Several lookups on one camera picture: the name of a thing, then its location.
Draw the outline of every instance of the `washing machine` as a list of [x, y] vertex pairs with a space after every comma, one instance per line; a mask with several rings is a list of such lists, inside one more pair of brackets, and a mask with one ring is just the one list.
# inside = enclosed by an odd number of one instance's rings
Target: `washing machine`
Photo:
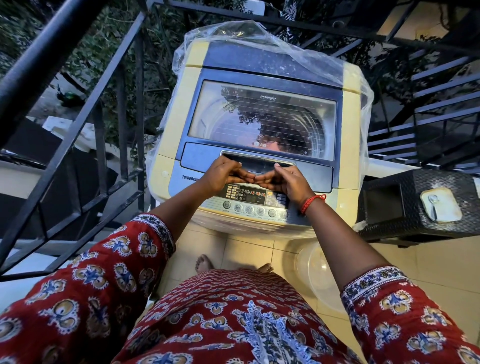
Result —
[[[363, 79], [344, 63], [343, 87], [288, 54], [240, 43], [194, 41], [170, 101], [148, 184], [169, 199], [194, 183], [221, 155], [261, 174], [299, 168], [317, 194], [352, 226], [360, 186]], [[313, 237], [288, 198], [255, 184], [226, 185], [193, 220], [235, 235]]]

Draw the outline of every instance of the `person's right hand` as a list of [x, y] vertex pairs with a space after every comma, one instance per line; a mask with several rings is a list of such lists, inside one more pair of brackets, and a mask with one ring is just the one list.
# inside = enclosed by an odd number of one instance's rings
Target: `person's right hand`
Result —
[[270, 172], [255, 176], [255, 183], [272, 191], [283, 192], [298, 208], [302, 207], [307, 199], [315, 196], [297, 166], [283, 168], [275, 163], [274, 168]]

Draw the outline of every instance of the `hand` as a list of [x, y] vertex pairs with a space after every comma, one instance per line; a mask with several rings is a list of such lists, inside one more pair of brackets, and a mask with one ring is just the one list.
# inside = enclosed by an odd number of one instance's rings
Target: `hand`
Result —
[[196, 183], [206, 198], [219, 193], [227, 183], [255, 183], [255, 175], [241, 168], [241, 163], [220, 156]]
[[281, 167], [275, 163], [274, 170], [255, 177], [255, 183], [272, 191], [283, 192], [297, 207], [302, 207], [307, 199], [315, 196], [297, 166]]

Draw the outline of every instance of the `red printed kurta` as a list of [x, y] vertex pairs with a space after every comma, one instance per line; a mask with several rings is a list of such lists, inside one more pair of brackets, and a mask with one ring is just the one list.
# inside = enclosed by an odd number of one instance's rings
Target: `red printed kurta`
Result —
[[[134, 327], [174, 251], [159, 218], [137, 216], [0, 316], [0, 364], [359, 362], [274, 273], [204, 272]], [[363, 274], [341, 298], [370, 363], [480, 364], [479, 349], [396, 267]]]

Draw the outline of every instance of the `person's left hand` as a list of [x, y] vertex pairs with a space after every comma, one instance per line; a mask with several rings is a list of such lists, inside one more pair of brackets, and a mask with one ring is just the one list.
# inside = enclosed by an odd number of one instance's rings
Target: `person's left hand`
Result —
[[199, 184], [206, 198], [219, 193], [227, 183], [254, 183], [255, 175], [241, 167], [241, 163], [220, 156], [196, 183]]

